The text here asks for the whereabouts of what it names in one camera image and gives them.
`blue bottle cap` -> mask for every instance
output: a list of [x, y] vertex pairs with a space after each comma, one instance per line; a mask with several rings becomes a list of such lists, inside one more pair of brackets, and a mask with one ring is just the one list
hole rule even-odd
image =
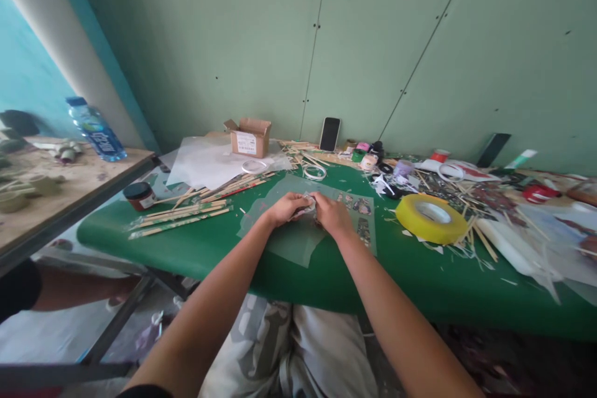
[[84, 97], [82, 96], [71, 96], [66, 99], [69, 106], [85, 106], [87, 105], [87, 101], [85, 101]]

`yellow tape roll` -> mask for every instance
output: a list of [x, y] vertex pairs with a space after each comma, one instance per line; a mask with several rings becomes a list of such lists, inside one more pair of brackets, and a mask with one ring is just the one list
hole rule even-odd
[[436, 244], [454, 243], [468, 227], [459, 212], [426, 195], [403, 197], [396, 207], [396, 218], [406, 230]]

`plastic water bottle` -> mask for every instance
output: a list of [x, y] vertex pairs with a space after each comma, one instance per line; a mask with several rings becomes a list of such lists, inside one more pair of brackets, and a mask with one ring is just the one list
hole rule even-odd
[[68, 114], [73, 119], [75, 126], [91, 143], [100, 159], [115, 162], [126, 157], [122, 143], [106, 123], [104, 117], [97, 110], [89, 107], [82, 96], [67, 98], [67, 103], [70, 106]]

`hand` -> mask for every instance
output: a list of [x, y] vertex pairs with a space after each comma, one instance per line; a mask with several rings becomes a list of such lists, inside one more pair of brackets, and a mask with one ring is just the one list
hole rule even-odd
[[282, 198], [273, 204], [260, 219], [263, 218], [274, 227], [279, 227], [286, 224], [288, 220], [294, 215], [297, 208], [309, 206], [312, 202], [298, 193], [286, 193]]
[[355, 233], [346, 205], [334, 201], [320, 192], [311, 193], [317, 203], [317, 220], [334, 239]]

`cardboard box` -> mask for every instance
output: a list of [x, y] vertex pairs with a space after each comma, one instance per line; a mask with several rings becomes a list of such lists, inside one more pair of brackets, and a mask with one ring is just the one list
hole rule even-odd
[[232, 152], [250, 155], [257, 159], [263, 159], [267, 155], [269, 131], [272, 128], [271, 121], [241, 118], [240, 125], [237, 126], [233, 120], [229, 119], [224, 126], [230, 131]]

